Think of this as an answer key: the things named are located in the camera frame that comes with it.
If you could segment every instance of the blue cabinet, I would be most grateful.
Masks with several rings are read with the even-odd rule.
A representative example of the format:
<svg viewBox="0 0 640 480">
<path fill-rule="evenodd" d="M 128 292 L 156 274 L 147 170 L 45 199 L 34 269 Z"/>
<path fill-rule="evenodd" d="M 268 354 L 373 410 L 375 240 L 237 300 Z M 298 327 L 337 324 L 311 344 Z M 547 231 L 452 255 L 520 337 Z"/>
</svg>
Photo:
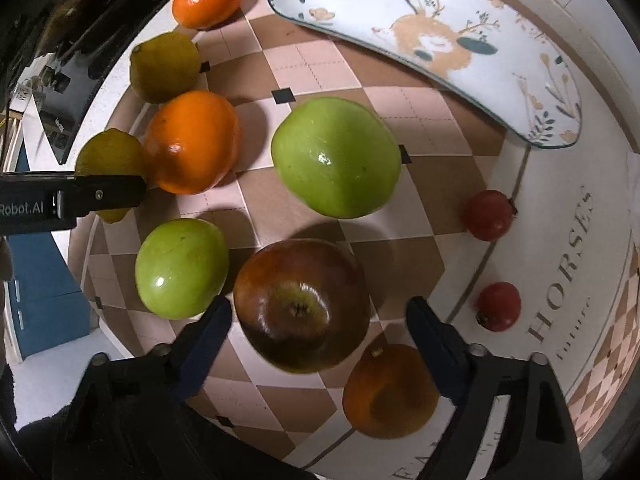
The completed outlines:
<svg viewBox="0 0 640 480">
<path fill-rule="evenodd" d="M 16 171 L 29 171 L 24 147 Z M 51 233 L 12 235 L 7 241 L 14 262 L 9 300 L 22 357 L 88 335 L 91 306 Z"/>
<path fill-rule="evenodd" d="M 20 302 L 16 307 L 12 302 L 22 358 L 89 335 L 90 313 L 82 292 Z"/>
</svg>

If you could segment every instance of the green apple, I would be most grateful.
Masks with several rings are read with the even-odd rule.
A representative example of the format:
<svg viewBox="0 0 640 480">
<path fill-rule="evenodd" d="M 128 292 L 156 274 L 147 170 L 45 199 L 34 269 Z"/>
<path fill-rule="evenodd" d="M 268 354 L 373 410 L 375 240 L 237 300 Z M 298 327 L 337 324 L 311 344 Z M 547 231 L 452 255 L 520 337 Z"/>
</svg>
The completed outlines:
<svg viewBox="0 0 640 480">
<path fill-rule="evenodd" d="M 299 106 L 271 141 L 271 158 L 290 191 L 333 218 L 381 208 L 400 177 L 400 150 L 385 123 L 364 106 L 320 97 Z"/>
<path fill-rule="evenodd" d="M 204 220 L 179 218 L 159 225 L 140 247 L 136 286 L 151 312 L 182 319 L 207 309 L 228 270 L 229 253 L 220 229 Z"/>
</svg>

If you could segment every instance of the lemon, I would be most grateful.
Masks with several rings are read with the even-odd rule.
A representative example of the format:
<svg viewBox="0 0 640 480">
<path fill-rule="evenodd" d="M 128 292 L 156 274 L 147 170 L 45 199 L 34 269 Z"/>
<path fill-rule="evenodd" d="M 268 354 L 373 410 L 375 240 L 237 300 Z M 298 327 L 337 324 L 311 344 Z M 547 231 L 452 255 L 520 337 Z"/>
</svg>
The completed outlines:
<svg viewBox="0 0 640 480">
<path fill-rule="evenodd" d="M 140 43 L 130 57 L 129 79 L 148 103 L 160 104 L 193 88 L 200 73 L 198 48 L 181 32 Z"/>
<path fill-rule="evenodd" d="M 142 145 L 116 128 L 97 134 L 86 143 L 76 160 L 76 175 L 139 175 L 146 179 Z M 97 211 L 107 224 L 122 220 L 130 208 Z"/>
</svg>

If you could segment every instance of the screw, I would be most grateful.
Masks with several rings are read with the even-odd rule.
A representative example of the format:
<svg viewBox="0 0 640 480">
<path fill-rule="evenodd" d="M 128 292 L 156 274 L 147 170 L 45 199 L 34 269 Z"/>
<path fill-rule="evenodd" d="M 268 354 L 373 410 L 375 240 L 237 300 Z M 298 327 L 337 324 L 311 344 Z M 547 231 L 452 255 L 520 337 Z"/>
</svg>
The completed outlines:
<svg viewBox="0 0 640 480">
<path fill-rule="evenodd" d="M 469 353 L 476 357 L 483 357 L 486 355 L 486 348 L 478 343 L 472 343 L 469 345 Z"/>
<path fill-rule="evenodd" d="M 546 355 L 541 354 L 540 352 L 535 352 L 531 355 L 531 360 L 535 362 L 535 364 L 544 366 L 549 362 L 549 359 Z"/>
<path fill-rule="evenodd" d="M 108 361 L 109 361 L 109 356 L 104 352 L 100 352 L 91 358 L 91 364 L 93 366 L 102 366 L 103 364 L 106 364 Z"/>
<path fill-rule="evenodd" d="M 151 351 L 154 355 L 162 357 L 167 355 L 171 351 L 171 345 L 168 345 L 167 343 L 158 343 L 151 349 Z"/>
</svg>

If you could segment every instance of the deer illustration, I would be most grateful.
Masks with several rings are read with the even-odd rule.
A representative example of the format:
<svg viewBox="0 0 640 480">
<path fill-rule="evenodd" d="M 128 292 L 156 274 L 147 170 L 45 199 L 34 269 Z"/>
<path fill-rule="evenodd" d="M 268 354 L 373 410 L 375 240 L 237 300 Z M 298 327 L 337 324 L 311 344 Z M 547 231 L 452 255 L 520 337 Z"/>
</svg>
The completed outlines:
<svg viewBox="0 0 640 480">
<path fill-rule="evenodd" d="M 413 9 L 413 14 L 401 16 L 388 29 L 373 27 L 374 34 L 396 46 L 401 54 L 417 58 L 430 72 L 447 79 L 450 70 L 460 70 L 469 66 L 472 55 L 491 55 L 497 49 L 487 43 L 485 30 L 500 29 L 496 20 L 489 23 L 489 15 L 478 12 L 479 22 L 466 22 L 462 30 L 455 31 L 438 16 L 444 10 L 442 0 L 424 0 L 433 9 L 431 16 L 421 0 L 405 0 Z M 477 38 L 466 36 L 476 34 Z"/>
</svg>

